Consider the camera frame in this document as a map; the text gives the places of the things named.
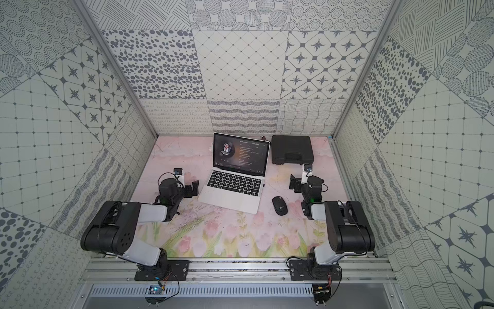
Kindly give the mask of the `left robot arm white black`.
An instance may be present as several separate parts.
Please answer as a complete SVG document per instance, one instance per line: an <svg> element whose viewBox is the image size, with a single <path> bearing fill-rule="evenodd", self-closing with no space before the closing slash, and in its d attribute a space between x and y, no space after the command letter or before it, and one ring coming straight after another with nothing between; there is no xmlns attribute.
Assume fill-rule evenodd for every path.
<svg viewBox="0 0 494 309"><path fill-rule="evenodd" d="M136 228L139 224L172 221L179 215L181 201L198 194L197 180L185 185L179 176L174 176L159 183L158 196L152 204L106 201L84 231L81 248L131 261L141 271L154 272L154 278L162 278L171 270L166 251L136 238Z"/></svg>

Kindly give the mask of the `black wireless mouse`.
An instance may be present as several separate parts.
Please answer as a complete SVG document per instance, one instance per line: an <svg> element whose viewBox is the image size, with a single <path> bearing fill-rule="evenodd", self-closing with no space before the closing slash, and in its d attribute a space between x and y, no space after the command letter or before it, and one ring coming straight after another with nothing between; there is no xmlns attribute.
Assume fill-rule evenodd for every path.
<svg viewBox="0 0 494 309"><path fill-rule="evenodd" d="M288 206L281 196L272 199L275 213L279 216L285 216L288 213Z"/></svg>

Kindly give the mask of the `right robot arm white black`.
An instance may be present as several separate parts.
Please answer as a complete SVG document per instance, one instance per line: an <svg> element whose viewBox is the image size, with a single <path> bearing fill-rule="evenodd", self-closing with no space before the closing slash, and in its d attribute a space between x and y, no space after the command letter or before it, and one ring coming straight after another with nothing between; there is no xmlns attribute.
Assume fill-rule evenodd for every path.
<svg viewBox="0 0 494 309"><path fill-rule="evenodd" d="M323 201L322 193L328 186L312 175L301 178L290 176L289 188L301 193L303 214L313 221L324 221L328 240L312 248L307 254L307 269L330 270L342 258L365 256L375 248L374 233L360 202Z"/></svg>

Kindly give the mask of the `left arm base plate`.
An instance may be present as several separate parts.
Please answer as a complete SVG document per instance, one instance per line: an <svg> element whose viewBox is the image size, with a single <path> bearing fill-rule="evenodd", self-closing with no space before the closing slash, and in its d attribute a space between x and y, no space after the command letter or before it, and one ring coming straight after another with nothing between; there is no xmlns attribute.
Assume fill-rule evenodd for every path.
<svg viewBox="0 0 494 309"><path fill-rule="evenodd" d="M189 271L190 260L170 260L161 266L138 265L135 281L158 281L169 278L170 280L185 281Z"/></svg>

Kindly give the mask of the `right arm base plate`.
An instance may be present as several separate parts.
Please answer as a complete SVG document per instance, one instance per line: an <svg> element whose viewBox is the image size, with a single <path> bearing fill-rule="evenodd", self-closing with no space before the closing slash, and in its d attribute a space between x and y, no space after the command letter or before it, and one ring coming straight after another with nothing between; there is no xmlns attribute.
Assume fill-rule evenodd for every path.
<svg viewBox="0 0 494 309"><path fill-rule="evenodd" d="M292 281L339 281L342 279L342 269L339 265L309 264L307 260L289 259L286 261Z"/></svg>

